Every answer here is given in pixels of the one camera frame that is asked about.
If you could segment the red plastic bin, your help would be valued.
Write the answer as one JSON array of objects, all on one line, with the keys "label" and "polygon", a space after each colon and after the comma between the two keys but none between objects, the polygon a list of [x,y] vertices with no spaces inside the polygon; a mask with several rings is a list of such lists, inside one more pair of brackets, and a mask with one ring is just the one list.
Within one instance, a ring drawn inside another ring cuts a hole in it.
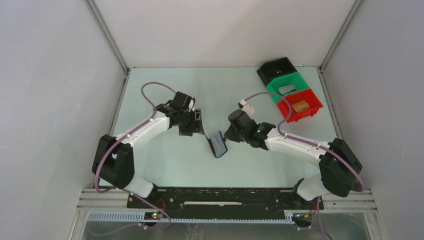
[{"label": "red plastic bin", "polygon": [[288,123],[298,122],[306,117],[313,117],[321,108],[323,104],[315,95],[312,89],[302,90],[296,93],[288,94],[284,97],[289,105],[284,100],[280,100],[277,106],[282,115],[287,118],[291,111]]}]

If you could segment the white card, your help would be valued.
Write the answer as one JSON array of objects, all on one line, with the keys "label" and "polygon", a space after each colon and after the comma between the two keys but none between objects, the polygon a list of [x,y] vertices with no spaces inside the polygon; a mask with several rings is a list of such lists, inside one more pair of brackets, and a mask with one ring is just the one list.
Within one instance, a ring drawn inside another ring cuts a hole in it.
[{"label": "white card", "polygon": [[289,93],[295,92],[297,90],[297,87],[293,84],[281,86],[278,88],[278,92],[281,95],[287,95]]}]

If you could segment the green plastic bin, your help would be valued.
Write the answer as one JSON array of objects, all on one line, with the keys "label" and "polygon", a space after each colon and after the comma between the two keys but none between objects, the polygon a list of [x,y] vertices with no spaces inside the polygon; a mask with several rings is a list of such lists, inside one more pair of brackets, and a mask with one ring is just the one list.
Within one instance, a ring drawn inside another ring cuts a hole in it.
[{"label": "green plastic bin", "polygon": [[270,93],[288,96],[309,89],[310,86],[299,72],[294,72],[274,78],[266,85]]}]

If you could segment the orange card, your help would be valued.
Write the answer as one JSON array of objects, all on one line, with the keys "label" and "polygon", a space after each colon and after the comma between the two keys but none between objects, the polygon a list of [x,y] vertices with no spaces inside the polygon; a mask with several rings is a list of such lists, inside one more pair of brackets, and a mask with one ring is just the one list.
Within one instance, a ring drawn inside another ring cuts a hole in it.
[{"label": "orange card", "polygon": [[293,103],[291,106],[297,114],[311,109],[310,105],[305,100],[301,100],[299,102]]}]

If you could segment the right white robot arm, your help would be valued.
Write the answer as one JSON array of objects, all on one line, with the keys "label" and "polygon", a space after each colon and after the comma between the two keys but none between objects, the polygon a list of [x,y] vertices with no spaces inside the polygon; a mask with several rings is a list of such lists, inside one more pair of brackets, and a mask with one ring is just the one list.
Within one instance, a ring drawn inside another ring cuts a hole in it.
[{"label": "right white robot arm", "polygon": [[322,195],[333,194],[345,198],[351,191],[361,192],[365,189],[359,177],[363,166],[343,139],[325,142],[301,137],[281,131],[271,123],[256,123],[241,109],[232,112],[228,120],[230,126],[224,133],[225,139],[289,154],[319,169],[316,175],[302,178],[296,183],[290,196],[295,208],[304,209]]}]

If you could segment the black plastic bin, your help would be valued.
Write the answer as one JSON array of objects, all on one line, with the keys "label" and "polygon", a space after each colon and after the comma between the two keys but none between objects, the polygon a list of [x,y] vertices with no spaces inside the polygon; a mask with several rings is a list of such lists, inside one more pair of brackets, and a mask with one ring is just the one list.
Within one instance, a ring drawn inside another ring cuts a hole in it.
[{"label": "black plastic bin", "polygon": [[262,83],[267,86],[275,78],[296,73],[297,69],[288,57],[267,61],[263,63],[256,71]]}]

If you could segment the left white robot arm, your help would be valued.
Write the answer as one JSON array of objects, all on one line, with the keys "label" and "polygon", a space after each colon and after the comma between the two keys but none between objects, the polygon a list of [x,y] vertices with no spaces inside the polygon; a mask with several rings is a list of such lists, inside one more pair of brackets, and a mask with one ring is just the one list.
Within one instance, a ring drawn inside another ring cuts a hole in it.
[{"label": "left white robot arm", "polygon": [[153,208],[158,194],[155,185],[135,170],[135,151],[153,138],[177,126],[179,135],[203,134],[201,110],[193,96],[180,91],[166,103],[154,106],[151,115],[117,136],[103,135],[98,142],[92,173],[113,187],[139,195],[145,208]]}]

